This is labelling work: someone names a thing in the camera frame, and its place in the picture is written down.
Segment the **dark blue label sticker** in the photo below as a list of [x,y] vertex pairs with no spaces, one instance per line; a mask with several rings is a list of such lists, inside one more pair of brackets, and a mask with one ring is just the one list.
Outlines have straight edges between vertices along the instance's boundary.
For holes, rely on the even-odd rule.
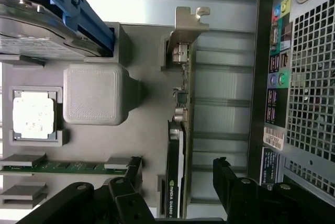
[[279,164],[279,154],[270,148],[262,148],[262,161],[260,170],[260,185],[268,190],[272,190],[277,183],[277,173]]

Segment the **white barcode sticker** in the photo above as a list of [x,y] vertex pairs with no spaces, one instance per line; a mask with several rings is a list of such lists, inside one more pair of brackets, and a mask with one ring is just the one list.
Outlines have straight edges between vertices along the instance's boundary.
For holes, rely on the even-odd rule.
[[285,139],[284,133],[272,128],[264,127],[263,129],[264,143],[272,146],[273,148],[276,148],[277,150],[282,151],[284,147],[284,139]]

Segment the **green RAM stick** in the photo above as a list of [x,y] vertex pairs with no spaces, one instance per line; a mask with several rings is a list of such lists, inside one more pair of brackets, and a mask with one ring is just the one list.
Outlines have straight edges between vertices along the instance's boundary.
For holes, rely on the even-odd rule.
[[3,166],[2,173],[124,175],[126,169],[106,169],[103,163],[46,161],[34,166]]

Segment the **grey printed parts rack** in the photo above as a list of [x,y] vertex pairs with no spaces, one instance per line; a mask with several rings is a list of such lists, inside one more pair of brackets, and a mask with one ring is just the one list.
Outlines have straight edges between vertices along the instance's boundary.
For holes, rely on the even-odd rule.
[[143,158],[144,199],[157,205],[158,176],[164,174],[168,120],[175,110],[173,88],[181,85],[180,71],[161,71],[164,39],[170,27],[123,25],[120,59],[127,59],[130,76],[142,85],[143,101],[119,126],[74,125],[62,122],[68,143],[61,147],[11,145],[12,97],[17,87],[62,87],[69,60],[47,60],[44,66],[3,64],[3,156],[45,153],[56,161],[107,161],[109,158]]

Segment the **silver CPU chip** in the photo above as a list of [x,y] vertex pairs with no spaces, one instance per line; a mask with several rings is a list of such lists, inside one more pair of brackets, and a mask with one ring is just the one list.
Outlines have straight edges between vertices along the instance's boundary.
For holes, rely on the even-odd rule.
[[48,139],[55,132],[54,100],[48,93],[23,91],[13,100],[13,131],[19,139]]

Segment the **grey metal PC case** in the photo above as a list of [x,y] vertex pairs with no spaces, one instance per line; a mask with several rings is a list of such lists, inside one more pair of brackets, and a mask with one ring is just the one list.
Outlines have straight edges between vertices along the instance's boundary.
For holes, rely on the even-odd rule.
[[335,201],[335,0],[271,0],[263,128],[285,135],[277,181]]

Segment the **blue plastic disk carrier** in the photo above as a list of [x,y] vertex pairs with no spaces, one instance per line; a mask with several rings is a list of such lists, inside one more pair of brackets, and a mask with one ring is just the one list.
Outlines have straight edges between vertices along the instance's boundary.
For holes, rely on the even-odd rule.
[[86,0],[34,0],[62,20],[65,27],[80,32],[102,48],[102,56],[113,56],[114,30],[110,29],[94,12]]

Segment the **silver hard disk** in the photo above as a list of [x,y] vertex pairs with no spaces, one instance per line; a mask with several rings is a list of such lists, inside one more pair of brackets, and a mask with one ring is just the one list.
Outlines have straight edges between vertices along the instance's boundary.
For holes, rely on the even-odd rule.
[[40,59],[82,59],[70,46],[78,39],[59,18],[28,0],[0,0],[0,53]]

